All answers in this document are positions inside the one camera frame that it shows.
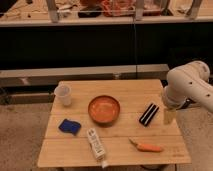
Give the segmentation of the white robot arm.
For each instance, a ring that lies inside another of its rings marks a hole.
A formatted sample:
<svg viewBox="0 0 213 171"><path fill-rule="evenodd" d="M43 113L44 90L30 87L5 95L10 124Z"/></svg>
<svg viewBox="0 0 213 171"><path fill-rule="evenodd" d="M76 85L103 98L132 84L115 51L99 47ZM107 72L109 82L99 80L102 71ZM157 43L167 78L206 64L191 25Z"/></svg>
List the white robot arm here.
<svg viewBox="0 0 213 171"><path fill-rule="evenodd" d="M213 113L213 86L208 83L209 66L203 61L192 61L171 69L166 76L168 85L162 101L169 109L180 109L186 99L197 102Z"/></svg>

